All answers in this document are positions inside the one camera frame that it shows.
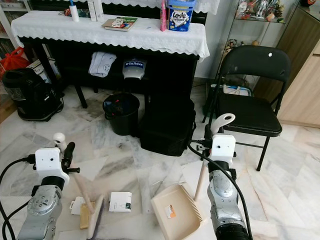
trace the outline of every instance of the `beige dustpan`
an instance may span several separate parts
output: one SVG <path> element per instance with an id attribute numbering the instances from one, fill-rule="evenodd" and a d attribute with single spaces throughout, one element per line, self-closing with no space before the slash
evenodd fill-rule
<path id="1" fill-rule="evenodd" d="M 156 218 L 166 240 L 183 240 L 204 222 L 184 182 L 167 187 L 152 200 Z M 166 209 L 172 206 L 176 217 L 168 218 Z"/>

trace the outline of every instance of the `black folding chair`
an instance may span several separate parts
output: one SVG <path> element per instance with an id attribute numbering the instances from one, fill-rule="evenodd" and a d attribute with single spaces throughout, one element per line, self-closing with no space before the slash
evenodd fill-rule
<path id="1" fill-rule="evenodd" d="M 209 109 L 211 109 L 209 124 L 213 121 L 214 111 L 216 117 L 232 113 L 235 120 L 223 127 L 223 130 L 266 137 L 264 146 L 237 142 L 239 145 L 262 148 L 262 154 L 257 167 L 261 170 L 268 143 L 271 137 L 277 137 L 282 132 L 282 127 L 277 119 L 281 101 L 291 71 L 291 61 L 288 55 L 280 49 L 265 46 L 239 46 L 233 49 L 224 58 L 217 85 L 211 91 L 207 103 L 203 123 L 206 121 Z M 266 77 L 282 82 L 281 92 L 269 103 L 266 99 L 254 96 L 225 94 L 220 92 L 222 78 L 226 75 L 252 75 Z M 277 101 L 275 110 L 272 105 Z"/>

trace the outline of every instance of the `wooden stick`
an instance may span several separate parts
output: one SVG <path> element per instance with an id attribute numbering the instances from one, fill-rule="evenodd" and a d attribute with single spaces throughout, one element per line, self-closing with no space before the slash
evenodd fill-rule
<path id="1" fill-rule="evenodd" d="M 205 166 L 205 160 L 203 160 L 198 185 L 196 187 L 196 191 L 195 191 L 195 195 L 194 195 L 194 201 L 196 201 L 196 202 L 199 200 L 199 194 L 200 194 L 200 191 L 201 191 L 201 188 L 203 185 L 205 173 L 206 173 L 206 166 Z"/>
<path id="2" fill-rule="evenodd" d="M 88 192 L 86 190 L 86 187 L 85 187 L 84 180 L 83 180 L 82 176 L 80 176 L 78 174 L 74 174 L 73 176 L 74 176 L 76 184 L 78 185 L 78 187 L 80 189 L 82 197 L 85 200 L 85 203 L 86 203 L 86 205 L 87 205 L 87 207 L 89 209 L 90 214 L 91 215 L 94 214 L 95 213 L 95 208 L 94 208 L 94 206 L 92 205 L 92 203 L 90 201 L 90 198 L 89 198 Z"/>

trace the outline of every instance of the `black cable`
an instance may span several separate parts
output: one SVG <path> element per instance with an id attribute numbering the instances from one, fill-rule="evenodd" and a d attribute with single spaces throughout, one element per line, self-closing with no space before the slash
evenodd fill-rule
<path id="1" fill-rule="evenodd" d="M 26 159 L 25 158 L 22 158 L 22 159 L 19 159 L 19 160 L 16 160 L 16 161 L 13 161 L 11 162 L 8 166 L 5 167 L 5 169 L 2 171 L 1 175 L 0 175 L 0 185 L 1 185 L 1 182 L 5 176 L 5 173 L 8 171 L 8 169 L 12 166 L 12 165 L 15 165 L 17 163 L 21 163 L 21 162 L 25 162 Z M 9 222 L 9 219 L 6 215 L 6 212 L 1 204 L 1 200 L 0 200 L 0 212 L 1 212 L 1 215 L 4 219 L 4 224 L 6 224 L 8 226 L 8 229 L 9 229 L 9 232 L 10 232 L 10 235 L 11 235 L 11 238 L 12 240 L 15 240 L 16 239 L 16 236 L 15 236 L 15 233 L 14 233 L 14 230 Z"/>
<path id="2" fill-rule="evenodd" d="M 28 200 L 25 204 L 23 204 L 22 206 L 20 206 L 19 208 L 17 208 L 16 210 L 14 210 L 7 218 L 8 218 L 8 221 L 17 213 L 19 212 L 20 210 L 22 210 L 25 206 L 28 205 L 30 200 Z M 4 240 L 7 239 L 7 236 L 6 236 L 6 226 L 7 226 L 7 223 L 4 222 L 3 225 L 2 225 L 2 237 Z"/>
<path id="3" fill-rule="evenodd" d="M 198 140 L 191 140 L 188 143 L 188 148 L 195 154 L 197 154 L 199 157 L 207 160 L 208 162 L 214 164 L 221 172 L 223 172 L 223 174 L 232 182 L 232 184 L 234 185 L 234 187 L 236 188 L 236 190 L 238 191 L 238 194 L 240 196 L 241 202 L 242 202 L 242 206 L 243 206 L 243 211 L 244 211 L 244 216 L 245 216 L 245 222 L 246 222 L 246 228 L 248 231 L 248 235 L 249 238 L 251 240 L 253 240 L 253 236 L 251 233 L 251 227 L 250 227 L 250 220 L 249 220 L 249 214 L 248 214 L 248 209 L 247 209 L 247 205 L 246 205 L 246 201 L 245 201 L 245 197 L 242 194 L 240 187 L 237 185 L 236 181 L 234 181 L 232 179 L 232 177 L 221 167 L 219 166 L 219 164 L 217 164 L 215 161 L 213 161 L 212 159 L 210 159 L 209 157 L 207 157 L 206 155 L 201 154 L 200 152 L 197 152 L 192 146 L 191 143 L 199 143 Z"/>
<path id="4" fill-rule="evenodd" d="M 60 113 L 63 109 L 64 109 L 64 106 L 65 106 L 65 102 L 64 102 L 64 98 L 61 97 L 61 100 L 62 100 L 62 106 L 61 106 L 61 109 L 58 109 L 55 113 L 58 114 Z"/>
<path id="5" fill-rule="evenodd" d="M 200 87 L 200 86 L 203 86 L 203 85 L 206 85 L 206 83 L 200 84 L 200 85 L 195 85 L 195 86 L 193 86 L 192 88 Z"/>

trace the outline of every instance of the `blue container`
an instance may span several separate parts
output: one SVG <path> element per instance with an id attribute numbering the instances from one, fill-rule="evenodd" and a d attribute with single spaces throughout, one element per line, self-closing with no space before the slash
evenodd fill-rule
<path id="1" fill-rule="evenodd" d="M 196 0 L 167 0 L 167 7 L 169 8 L 168 29 L 187 32 L 195 6 Z"/>

